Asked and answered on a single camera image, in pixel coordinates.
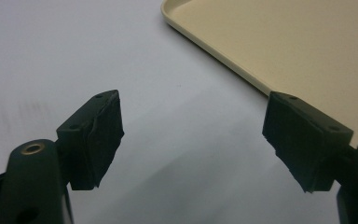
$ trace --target beige tray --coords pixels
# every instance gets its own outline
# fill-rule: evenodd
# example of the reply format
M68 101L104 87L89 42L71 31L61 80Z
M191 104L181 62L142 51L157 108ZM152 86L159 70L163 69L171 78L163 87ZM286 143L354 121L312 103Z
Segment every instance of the beige tray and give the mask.
M296 95L354 130L358 1L165 0L172 27L265 94Z

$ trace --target plastic tray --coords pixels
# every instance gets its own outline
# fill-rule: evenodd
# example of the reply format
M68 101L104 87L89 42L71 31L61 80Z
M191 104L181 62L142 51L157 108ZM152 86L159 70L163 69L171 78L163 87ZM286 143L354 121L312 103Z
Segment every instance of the plastic tray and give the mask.
M354 130L358 1L165 0L166 22L265 94L296 95Z

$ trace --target white surface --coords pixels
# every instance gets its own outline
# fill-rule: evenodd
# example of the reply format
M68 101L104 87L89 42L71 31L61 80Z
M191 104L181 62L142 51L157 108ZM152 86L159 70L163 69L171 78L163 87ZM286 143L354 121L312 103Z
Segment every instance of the white surface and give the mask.
M118 89L126 135L76 223L338 223L261 134L267 98L180 36L161 1L0 1L0 173L9 152Z

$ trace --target screw hole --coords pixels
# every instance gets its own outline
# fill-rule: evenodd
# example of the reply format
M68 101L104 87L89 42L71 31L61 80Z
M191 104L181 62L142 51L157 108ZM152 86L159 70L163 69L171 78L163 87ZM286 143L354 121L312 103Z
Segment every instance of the screw hole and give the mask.
M17 223L30 223L35 220L39 215L39 210L35 207L28 208L17 215L16 222Z
M80 127L79 125L74 124L74 125L71 125L71 126L69 127L69 129L75 130L75 129L78 129L79 127Z
M27 147L25 147L21 153L23 155L32 155L32 154L35 154L35 153L38 153L39 151L41 151L43 148L45 148L45 146L41 143L36 143L36 144L32 144L32 145L29 145Z
M339 128L336 127L336 126L329 126L328 127L330 130L334 131L334 132L338 132L339 131Z

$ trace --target brass insert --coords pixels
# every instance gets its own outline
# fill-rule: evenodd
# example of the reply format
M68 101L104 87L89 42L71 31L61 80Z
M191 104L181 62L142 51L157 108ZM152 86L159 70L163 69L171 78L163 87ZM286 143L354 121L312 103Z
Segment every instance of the brass insert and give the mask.
M22 149L21 154L29 156L33 155L35 153L40 152L45 148L45 145L43 143L33 143L31 145L26 146Z

